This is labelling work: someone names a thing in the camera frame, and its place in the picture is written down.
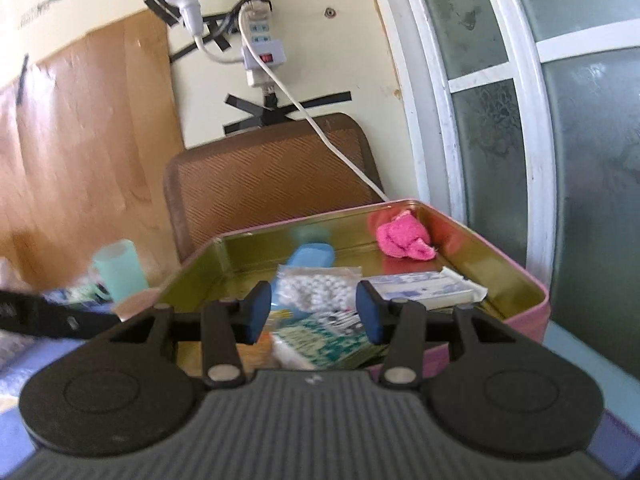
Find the white tissue pack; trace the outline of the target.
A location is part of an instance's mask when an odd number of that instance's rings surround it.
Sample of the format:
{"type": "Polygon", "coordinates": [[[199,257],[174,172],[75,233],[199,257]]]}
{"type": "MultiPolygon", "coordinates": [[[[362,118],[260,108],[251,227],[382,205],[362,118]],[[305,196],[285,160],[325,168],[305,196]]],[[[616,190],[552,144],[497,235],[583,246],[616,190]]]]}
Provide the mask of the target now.
{"type": "Polygon", "coordinates": [[[370,276],[368,281],[385,300],[404,298],[420,302],[427,310],[479,304],[488,293],[486,287],[446,266],[439,272],[370,276]]]}

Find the yellow snack packet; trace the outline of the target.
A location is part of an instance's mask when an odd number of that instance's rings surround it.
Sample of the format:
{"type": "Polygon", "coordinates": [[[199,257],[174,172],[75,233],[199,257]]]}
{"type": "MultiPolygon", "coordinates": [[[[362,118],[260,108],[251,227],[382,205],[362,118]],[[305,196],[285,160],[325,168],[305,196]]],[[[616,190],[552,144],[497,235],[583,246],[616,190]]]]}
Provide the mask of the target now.
{"type": "Polygon", "coordinates": [[[381,350],[355,311],[316,313],[274,330],[271,338],[274,358],[287,370],[356,370],[381,350]]]}

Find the pink fuzzy cloth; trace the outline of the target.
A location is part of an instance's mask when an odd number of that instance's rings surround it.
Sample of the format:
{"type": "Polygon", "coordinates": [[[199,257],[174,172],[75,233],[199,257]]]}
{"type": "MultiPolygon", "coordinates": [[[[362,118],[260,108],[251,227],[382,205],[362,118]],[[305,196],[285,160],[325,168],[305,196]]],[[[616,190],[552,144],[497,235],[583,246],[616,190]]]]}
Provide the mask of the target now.
{"type": "Polygon", "coordinates": [[[408,210],[381,224],[375,237],[378,248],[390,258],[431,261],[437,255],[427,228],[408,210]]]}

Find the bag of white beads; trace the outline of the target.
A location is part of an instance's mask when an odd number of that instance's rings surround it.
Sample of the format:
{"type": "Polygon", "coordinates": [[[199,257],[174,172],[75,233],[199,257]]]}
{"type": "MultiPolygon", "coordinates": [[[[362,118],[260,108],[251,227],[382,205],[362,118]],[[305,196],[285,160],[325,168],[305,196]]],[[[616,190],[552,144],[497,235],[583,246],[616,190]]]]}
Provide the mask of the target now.
{"type": "Polygon", "coordinates": [[[295,316],[355,309],[356,287],[362,278],[359,266],[279,266],[272,306],[295,316]]]}

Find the blue pencil case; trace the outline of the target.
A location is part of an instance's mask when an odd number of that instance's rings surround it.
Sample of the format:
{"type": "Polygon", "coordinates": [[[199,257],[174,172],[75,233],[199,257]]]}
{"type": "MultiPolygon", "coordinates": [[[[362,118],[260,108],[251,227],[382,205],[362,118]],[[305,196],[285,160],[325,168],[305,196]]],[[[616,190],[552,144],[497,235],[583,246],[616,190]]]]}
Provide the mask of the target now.
{"type": "Polygon", "coordinates": [[[314,302],[314,296],[326,292],[320,269],[330,268],[334,260],[334,248],[326,243],[300,245],[288,258],[278,278],[278,306],[288,310],[294,321],[306,318],[318,304],[314,302]]]}

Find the blue green toothpaste box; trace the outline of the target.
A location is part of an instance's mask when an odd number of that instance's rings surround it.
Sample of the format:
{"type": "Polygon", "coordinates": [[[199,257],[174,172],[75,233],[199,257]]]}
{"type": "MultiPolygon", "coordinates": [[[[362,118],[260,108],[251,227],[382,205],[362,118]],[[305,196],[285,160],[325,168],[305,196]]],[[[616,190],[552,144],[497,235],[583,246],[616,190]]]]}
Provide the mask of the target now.
{"type": "Polygon", "coordinates": [[[111,304],[111,295],[101,284],[80,284],[47,290],[42,294],[45,300],[62,306],[94,309],[111,304]]]}

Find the teal plastic mug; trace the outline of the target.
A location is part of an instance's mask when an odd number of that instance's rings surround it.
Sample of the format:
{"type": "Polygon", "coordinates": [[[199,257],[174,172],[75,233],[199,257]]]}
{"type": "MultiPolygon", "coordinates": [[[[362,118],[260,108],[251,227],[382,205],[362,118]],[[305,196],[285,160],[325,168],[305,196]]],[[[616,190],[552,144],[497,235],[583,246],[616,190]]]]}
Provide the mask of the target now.
{"type": "Polygon", "coordinates": [[[149,287],[132,240],[118,240],[100,248],[93,255],[92,264],[113,302],[149,287]]]}

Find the pink macaron biscuit tin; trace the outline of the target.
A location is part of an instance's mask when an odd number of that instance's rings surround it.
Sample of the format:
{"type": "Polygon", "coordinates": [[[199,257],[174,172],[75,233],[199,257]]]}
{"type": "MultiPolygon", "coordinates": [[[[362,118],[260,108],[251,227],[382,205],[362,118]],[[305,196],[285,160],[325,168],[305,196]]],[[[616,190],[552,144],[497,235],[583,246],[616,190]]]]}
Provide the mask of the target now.
{"type": "Polygon", "coordinates": [[[292,367],[356,367],[378,352],[356,307],[369,280],[386,298],[424,310],[478,304],[534,341],[550,316],[547,289],[466,226],[424,204],[403,202],[347,209],[214,238],[160,293],[179,313],[215,300],[244,298],[260,281],[282,310],[272,338],[288,348],[292,367]]]}

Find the brown woven chair back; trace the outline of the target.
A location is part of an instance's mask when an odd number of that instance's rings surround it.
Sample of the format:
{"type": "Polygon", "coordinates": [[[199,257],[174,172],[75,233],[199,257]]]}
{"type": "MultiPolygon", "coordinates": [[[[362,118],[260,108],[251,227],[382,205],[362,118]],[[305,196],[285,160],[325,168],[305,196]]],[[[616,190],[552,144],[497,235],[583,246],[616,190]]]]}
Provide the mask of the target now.
{"type": "Polygon", "coordinates": [[[164,194],[181,261],[221,234],[379,200],[304,120],[180,153],[166,166],[164,194]]]}

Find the blue patterned tablecloth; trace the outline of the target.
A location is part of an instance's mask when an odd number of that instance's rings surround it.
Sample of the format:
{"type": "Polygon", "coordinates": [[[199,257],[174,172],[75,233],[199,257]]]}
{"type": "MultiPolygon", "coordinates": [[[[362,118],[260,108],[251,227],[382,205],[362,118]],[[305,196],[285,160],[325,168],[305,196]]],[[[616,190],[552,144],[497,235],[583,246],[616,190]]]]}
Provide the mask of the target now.
{"type": "Polygon", "coordinates": [[[607,479],[602,392],[580,368],[465,310],[432,378],[261,370],[218,386],[166,356],[170,313],[119,324],[25,385],[35,453],[17,479],[607,479]]]}

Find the white framed frosted window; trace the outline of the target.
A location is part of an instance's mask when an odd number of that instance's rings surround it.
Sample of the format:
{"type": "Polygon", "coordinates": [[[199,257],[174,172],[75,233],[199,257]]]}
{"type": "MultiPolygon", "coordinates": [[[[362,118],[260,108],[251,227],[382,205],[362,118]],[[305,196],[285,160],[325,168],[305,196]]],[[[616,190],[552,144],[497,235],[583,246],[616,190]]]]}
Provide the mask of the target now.
{"type": "Polygon", "coordinates": [[[420,199],[639,371],[639,0],[376,0],[420,199]]]}

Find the white power strip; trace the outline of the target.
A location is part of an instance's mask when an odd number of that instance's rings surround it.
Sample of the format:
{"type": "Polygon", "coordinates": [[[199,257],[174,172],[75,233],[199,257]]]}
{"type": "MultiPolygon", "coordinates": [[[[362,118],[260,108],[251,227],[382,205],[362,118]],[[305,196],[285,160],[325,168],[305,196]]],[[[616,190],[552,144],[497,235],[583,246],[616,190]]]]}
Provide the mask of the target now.
{"type": "Polygon", "coordinates": [[[268,87],[272,81],[252,52],[270,70],[286,62],[282,41],[272,34],[271,18],[271,6],[262,0],[244,3],[240,10],[238,25],[242,37],[243,66],[250,88],[268,87]]]}

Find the wood-pattern wall sheet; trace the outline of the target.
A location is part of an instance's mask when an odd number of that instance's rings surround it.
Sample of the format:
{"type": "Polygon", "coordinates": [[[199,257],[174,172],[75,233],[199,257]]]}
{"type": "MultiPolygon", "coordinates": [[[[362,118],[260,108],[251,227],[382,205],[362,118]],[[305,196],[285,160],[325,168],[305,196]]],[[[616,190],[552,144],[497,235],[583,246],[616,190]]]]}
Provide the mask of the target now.
{"type": "Polygon", "coordinates": [[[165,25],[96,29],[1,93],[1,253],[38,288],[70,284],[128,238],[151,282],[177,256],[163,193],[183,148],[165,25]]]}

